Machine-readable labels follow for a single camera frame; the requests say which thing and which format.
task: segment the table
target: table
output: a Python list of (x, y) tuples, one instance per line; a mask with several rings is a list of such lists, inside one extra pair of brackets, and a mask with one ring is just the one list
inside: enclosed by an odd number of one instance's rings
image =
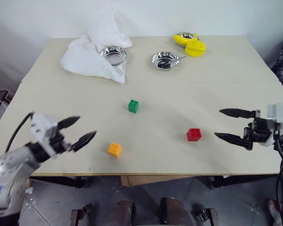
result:
[[(280, 157), (272, 147), (252, 151), (214, 135), (242, 136), (251, 120), (227, 117), (223, 108), (261, 109), (283, 102), (283, 87), (244, 36), (204, 36), (202, 57), (186, 57), (173, 71), (159, 71), (151, 56), (160, 50), (184, 55), (169, 37), (135, 37), (127, 49), (126, 83), (66, 72), (58, 61), (71, 39), (51, 39), (23, 79), (0, 121), (0, 154), (16, 126), (29, 112), (50, 113), (57, 120), (80, 115), (63, 131), (67, 141), (97, 129), (96, 137), (77, 153), (45, 162), (35, 176), (70, 175), (243, 175), (275, 174)], [(131, 99), (140, 102), (128, 112)], [(189, 128), (202, 138), (188, 142)], [(29, 123), (12, 148), (33, 140)], [(119, 159), (107, 154), (111, 142), (123, 147)]]

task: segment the stainless steel bowl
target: stainless steel bowl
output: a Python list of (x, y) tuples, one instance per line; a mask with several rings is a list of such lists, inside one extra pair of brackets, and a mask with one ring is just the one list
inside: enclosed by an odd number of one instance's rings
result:
[(179, 64), (178, 55), (166, 51), (158, 52), (154, 54), (152, 63), (162, 71), (169, 71), (176, 68)]
[[(188, 33), (188, 32), (181, 32), (179, 34), (177, 34), (183, 38), (186, 38), (186, 39), (193, 39), (194, 38), (194, 34), (193, 33)], [(186, 45), (182, 45), (182, 44), (179, 44), (179, 43), (176, 43), (177, 45), (179, 45), (180, 47), (183, 47), (185, 48)]]
[(101, 50), (100, 55), (115, 66), (123, 63), (126, 59), (126, 52), (119, 46), (107, 46)]

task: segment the white wall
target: white wall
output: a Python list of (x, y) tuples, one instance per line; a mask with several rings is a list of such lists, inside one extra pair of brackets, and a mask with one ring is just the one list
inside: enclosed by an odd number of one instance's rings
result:
[(0, 86), (14, 93), (49, 37), (79, 37), (109, 7), (131, 36), (246, 34), (268, 64), (283, 43), (283, 0), (0, 0)]

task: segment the black cable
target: black cable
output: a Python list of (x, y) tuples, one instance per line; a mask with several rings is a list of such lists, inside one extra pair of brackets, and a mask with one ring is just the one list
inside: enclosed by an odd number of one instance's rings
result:
[(277, 197), (277, 203), (280, 209), (280, 215), (281, 215), (281, 219), (282, 219), (282, 225), (283, 225), (283, 186), (281, 186), (281, 194), (282, 194), (282, 208), (280, 207), (280, 199), (279, 199), (279, 183), (281, 182), (281, 185), (283, 184), (283, 152), (280, 146), (280, 142), (279, 140), (275, 140), (275, 144), (277, 147), (277, 151), (282, 159), (281, 161), (281, 166), (280, 166), (280, 172), (278, 174), (277, 177), (277, 181), (276, 181), (276, 197)]
[(11, 136), (11, 138), (9, 139), (8, 145), (6, 146), (5, 149), (5, 153), (9, 151), (9, 148), (11, 146), (11, 143), (13, 142), (15, 136), (17, 135), (17, 133), (19, 132), (19, 130), (21, 129), (21, 127), (24, 125), (24, 123), (27, 121), (28, 118), (33, 116), (33, 112), (28, 113), (27, 116), (25, 116), (25, 118), (23, 118), (22, 122), (18, 125), (18, 127), (16, 128), (15, 132), (13, 133), (13, 135)]

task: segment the toy block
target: toy block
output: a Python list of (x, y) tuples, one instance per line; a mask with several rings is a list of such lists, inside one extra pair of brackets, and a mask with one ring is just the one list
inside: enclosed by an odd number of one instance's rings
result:
[(201, 138), (200, 129), (189, 129), (187, 132), (188, 141), (198, 141)]
[(131, 100), (130, 103), (128, 104), (128, 111), (137, 113), (138, 111), (138, 101), (136, 100)]
[(114, 157), (119, 157), (120, 154), (122, 152), (122, 146), (115, 144), (115, 143), (111, 143), (109, 148), (108, 148), (108, 153)]

